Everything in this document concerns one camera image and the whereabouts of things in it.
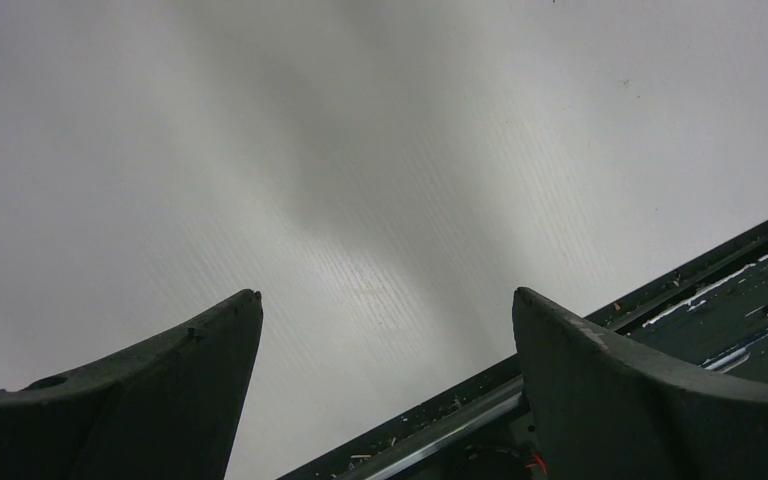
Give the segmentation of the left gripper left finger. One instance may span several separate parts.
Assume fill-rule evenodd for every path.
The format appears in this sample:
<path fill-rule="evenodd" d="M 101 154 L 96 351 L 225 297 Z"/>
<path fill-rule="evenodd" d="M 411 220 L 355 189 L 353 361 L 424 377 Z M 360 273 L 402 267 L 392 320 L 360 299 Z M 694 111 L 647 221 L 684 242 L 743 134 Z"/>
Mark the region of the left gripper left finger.
<path fill-rule="evenodd" d="M 0 390 L 0 479 L 221 479 L 262 296 L 245 289 L 81 367 Z"/>

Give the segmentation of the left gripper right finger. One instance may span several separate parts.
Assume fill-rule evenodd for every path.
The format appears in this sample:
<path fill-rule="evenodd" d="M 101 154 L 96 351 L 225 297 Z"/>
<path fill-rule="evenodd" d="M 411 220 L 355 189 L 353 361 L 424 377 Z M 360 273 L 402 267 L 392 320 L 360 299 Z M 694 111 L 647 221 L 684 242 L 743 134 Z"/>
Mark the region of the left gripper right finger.
<path fill-rule="evenodd" d="M 768 479 L 768 385 L 594 324 L 532 289 L 512 304 L 551 479 Z"/>

